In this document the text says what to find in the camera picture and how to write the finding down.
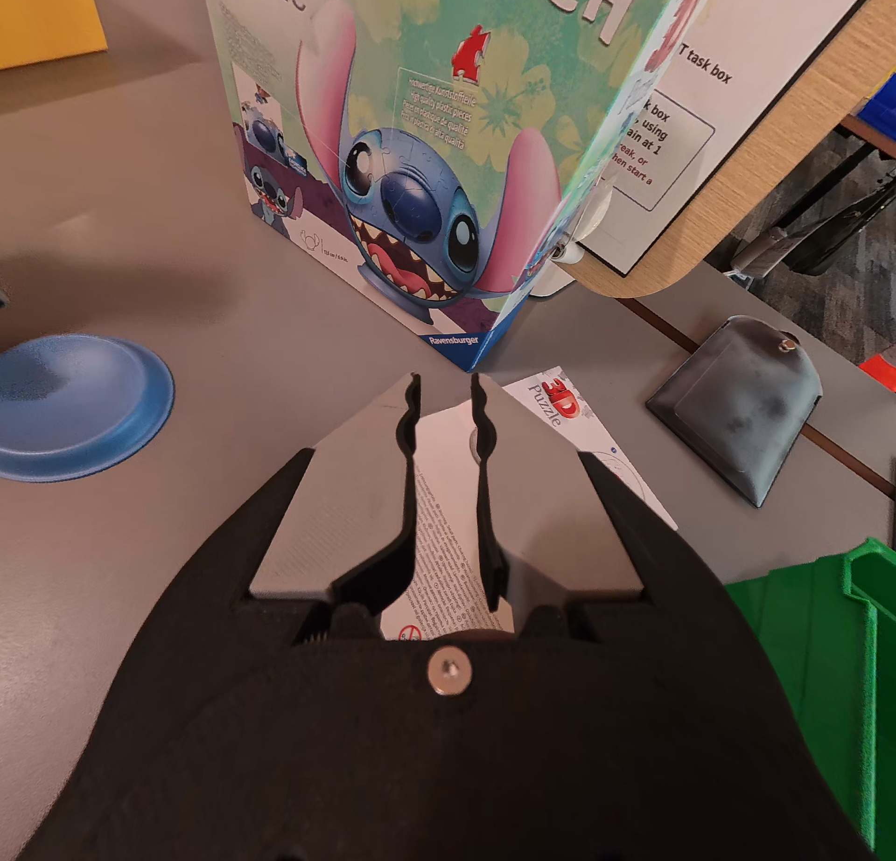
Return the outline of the white printed sign sheet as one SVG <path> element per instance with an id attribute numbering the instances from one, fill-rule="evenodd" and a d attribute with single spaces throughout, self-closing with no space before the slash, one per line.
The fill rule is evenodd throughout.
<path id="1" fill-rule="evenodd" d="M 626 276 L 863 0 L 708 0 L 622 139 L 584 246 Z"/>

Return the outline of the white puzzle instruction leaflet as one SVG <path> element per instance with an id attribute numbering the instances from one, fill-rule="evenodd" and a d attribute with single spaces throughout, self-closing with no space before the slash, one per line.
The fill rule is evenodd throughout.
<path id="1" fill-rule="evenodd" d="M 562 369 L 526 377 L 504 389 L 578 452 L 591 453 L 666 525 L 678 529 Z M 420 641 L 466 630 L 521 631 L 530 613 L 514 613 L 504 600 L 491 612 L 480 580 L 471 401 L 420 419 L 414 460 L 416 571 L 409 588 L 382 614 L 383 636 Z"/>

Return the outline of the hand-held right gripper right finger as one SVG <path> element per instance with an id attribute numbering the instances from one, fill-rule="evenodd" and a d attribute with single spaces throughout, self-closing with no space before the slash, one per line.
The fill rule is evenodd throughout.
<path id="1" fill-rule="evenodd" d="M 471 379 L 487 607 L 639 598 L 644 585 L 575 446 L 486 375 Z"/>

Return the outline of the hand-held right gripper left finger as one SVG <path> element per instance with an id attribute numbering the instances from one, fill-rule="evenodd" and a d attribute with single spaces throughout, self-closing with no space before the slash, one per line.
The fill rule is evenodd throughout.
<path id="1" fill-rule="evenodd" d="M 253 577 L 253 598 L 380 615 L 415 573 L 421 379 L 406 374 L 322 439 Z"/>

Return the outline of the white plastic object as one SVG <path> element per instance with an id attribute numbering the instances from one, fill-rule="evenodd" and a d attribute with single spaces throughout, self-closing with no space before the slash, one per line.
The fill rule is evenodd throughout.
<path id="1" fill-rule="evenodd" d="M 563 266 L 573 265 L 582 260 L 585 249 L 581 243 L 594 232 L 606 216 L 615 184 L 615 176 L 602 176 L 595 182 L 535 280 L 531 291 L 532 298 L 551 298 L 575 281 L 572 275 L 566 273 Z"/>

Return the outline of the light wooden table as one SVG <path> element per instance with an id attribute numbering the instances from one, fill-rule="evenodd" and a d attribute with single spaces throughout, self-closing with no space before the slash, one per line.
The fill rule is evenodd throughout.
<path id="1" fill-rule="evenodd" d="M 675 284 L 893 70 L 894 0 L 863 0 L 630 273 L 622 276 L 589 250 L 566 273 L 611 298 Z"/>

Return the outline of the blue plastic puzzle stand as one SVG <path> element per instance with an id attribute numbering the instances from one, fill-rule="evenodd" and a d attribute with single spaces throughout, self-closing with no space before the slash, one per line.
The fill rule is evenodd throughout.
<path id="1" fill-rule="evenodd" d="M 135 342 L 65 333 L 20 343 L 1 355 L 1 476 L 103 472 L 150 443 L 174 401 L 168 366 Z"/>

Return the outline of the blue storage bins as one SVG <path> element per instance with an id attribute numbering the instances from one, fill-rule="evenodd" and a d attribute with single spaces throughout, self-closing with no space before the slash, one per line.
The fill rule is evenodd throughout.
<path id="1" fill-rule="evenodd" d="M 869 117 L 893 117 L 895 113 L 895 70 L 868 97 L 857 104 L 851 115 L 868 120 Z"/>

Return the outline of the green plastic bin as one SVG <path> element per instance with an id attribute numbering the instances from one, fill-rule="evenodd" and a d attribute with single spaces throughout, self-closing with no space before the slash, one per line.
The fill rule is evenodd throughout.
<path id="1" fill-rule="evenodd" d="M 869 538 L 727 590 L 835 797 L 869 848 L 894 859 L 894 550 Z"/>

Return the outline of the black leather pouch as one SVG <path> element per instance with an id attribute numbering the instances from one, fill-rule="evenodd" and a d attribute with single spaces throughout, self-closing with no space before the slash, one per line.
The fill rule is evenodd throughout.
<path id="1" fill-rule="evenodd" d="M 820 376 L 795 335 L 733 316 L 646 408 L 760 508 L 822 395 Z"/>

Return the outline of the cartoon print puzzle box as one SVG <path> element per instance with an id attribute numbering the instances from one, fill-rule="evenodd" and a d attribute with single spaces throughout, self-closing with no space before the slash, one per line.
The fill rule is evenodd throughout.
<path id="1" fill-rule="evenodd" d="M 707 0 L 206 0 L 251 211 L 472 372 Z"/>

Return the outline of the yellow plastic bin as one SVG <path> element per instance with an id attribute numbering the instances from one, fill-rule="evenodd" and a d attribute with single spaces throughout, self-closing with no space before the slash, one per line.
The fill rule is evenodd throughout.
<path id="1" fill-rule="evenodd" d="M 107 49 L 95 0 L 1 0 L 1 69 Z"/>

